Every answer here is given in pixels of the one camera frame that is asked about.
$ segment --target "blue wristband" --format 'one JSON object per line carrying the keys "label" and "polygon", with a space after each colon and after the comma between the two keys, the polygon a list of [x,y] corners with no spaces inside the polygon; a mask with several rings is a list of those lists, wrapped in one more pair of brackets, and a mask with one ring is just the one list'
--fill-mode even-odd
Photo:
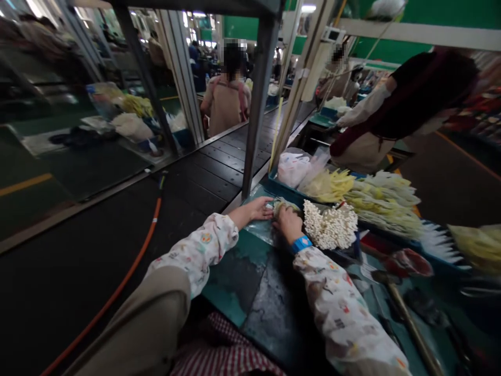
{"label": "blue wristband", "polygon": [[302,251],[303,249],[308,248],[312,245],[313,244],[310,242],[307,236],[300,237],[299,239],[296,239],[294,243],[292,243],[292,253],[296,254],[299,251]]}

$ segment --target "hand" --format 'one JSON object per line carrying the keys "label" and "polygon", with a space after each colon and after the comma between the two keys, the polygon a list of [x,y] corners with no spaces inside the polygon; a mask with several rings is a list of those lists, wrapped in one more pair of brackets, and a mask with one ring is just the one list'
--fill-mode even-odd
{"label": "hand", "polygon": [[246,204],[250,220],[272,219],[273,209],[266,207],[266,204],[270,201],[273,201],[272,197],[261,196]]}
{"label": "hand", "polygon": [[242,230],[250,221],[266,220],[273,218],[273,209],[268,209],[266,204],[273,201],[272,197],[258,197],[246,205],[240,206],[228,216],[231,218],[238,230]]}
{"label": "hand", "polygon": [[304,236],[302,231],[303,220],[294,212],[291,206],[286,209],[285,205],[282,205],[277,221],[273,222],[273,226],[282,232],[289,245]]}

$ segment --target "patterned sleeve cover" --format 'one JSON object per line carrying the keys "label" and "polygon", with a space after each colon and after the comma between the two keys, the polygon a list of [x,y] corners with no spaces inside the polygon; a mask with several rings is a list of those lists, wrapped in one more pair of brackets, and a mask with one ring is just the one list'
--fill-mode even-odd
{"label": "patterned sleeve cover", "polygon": [[374,365],[371,374],[410,374],[405,355],[369,313],[342,267],[311,246],[296,254],[294,268],[305,279],[315,325],[326,339],[327,359],[340,373],[352,374],[352,366],[369,362]]}
{"label": "patterned sleeve cover", "polygon": [[192,299],[202,292],[209,279],[209,266],[221,261],[238,241],[238,228],[228,216],[212,214],[202,227],[179,240],[169,253],[153,261],[146,277],[162,266],[177,266],[188,274]]}
{"label": "patterned sleeve cover", "polygon": [[[177,266],[187,272],[194,298],[209,279],[209,266],[218,264],[237,241],[238,228],[233,221],[212,214],[202,227],[153,261],[145,278],[159,267]],[[343,268],[313,246],[296,255],[294,268],[304,276],[315,324],[326,339],[327,359],[339,372],[350,373],[350,366],[374,361],[370,362],[371,374],[383,374],[374,372],[377,369],[394,374],[388,372],[392,368],[395,374],[410,374],[404,354],[369,313]]]}

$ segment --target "plaid fabric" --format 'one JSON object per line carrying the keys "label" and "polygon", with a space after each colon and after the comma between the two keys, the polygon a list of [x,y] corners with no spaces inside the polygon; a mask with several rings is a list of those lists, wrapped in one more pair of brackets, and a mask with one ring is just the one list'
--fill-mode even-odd
{"label": "plaid fabric", "polygon": [[197,341],[180,349],[172,376],[236,376],[253,370],[269,371],[277,376],[285,373],[261,354],[218,312],[208,316],[211,329],[230,346],[213,347]]}

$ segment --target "orange cable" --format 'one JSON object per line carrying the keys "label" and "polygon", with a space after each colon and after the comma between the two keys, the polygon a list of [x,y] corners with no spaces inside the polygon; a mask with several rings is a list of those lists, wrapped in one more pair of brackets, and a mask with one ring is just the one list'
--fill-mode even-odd
{"label": "orange cable", "polygon": [[110,308],[110,306],[115,302],[116,298],[120,295],[122,290],[124,289],[125,285],[127,282],[130,280],[132,277],[132,274],[136,271],[137,266],[139,265],[139,262],[141,261],[142,257],[144,256],[146,249],[148,248],[148,245],[150,244],[151,237],[153,236],[153,233],[155,231],[155,226],[157,225],[157,219],[158,219],[158,213],[160,212],[160,205],[162,203],[162,198],[158,197],[157,198],[157,207],[155,208],[155,215],[153,218],[153,221],[151,222],[150,230],[148,231],[148,235],[146,236],[146,240],[144,244],[142,245],[141,251],[139,251],[139,254],[137,255],[136,259],[134,260],[134,263],[130,267],[129,271],[125,275],[125,278],[122,280],[120,285],[117,287],[113,295],[108,299],[106,304],[101,308],[101,310],[98,312],[98,314],[92,319],[92,321],[85,327],[85,329],[76,337],[72,343],[69,344],[69,346],[54,360],[50,366],[46,368],[45,371],[42,372],[41,376],[48,376],[50,375],[57,366],[61,364],[61,362],[77,347],[77,345],[82,341],[82,339],[89,334],[91,329],[97,324],[97,322],[104,316],[106,311]]}

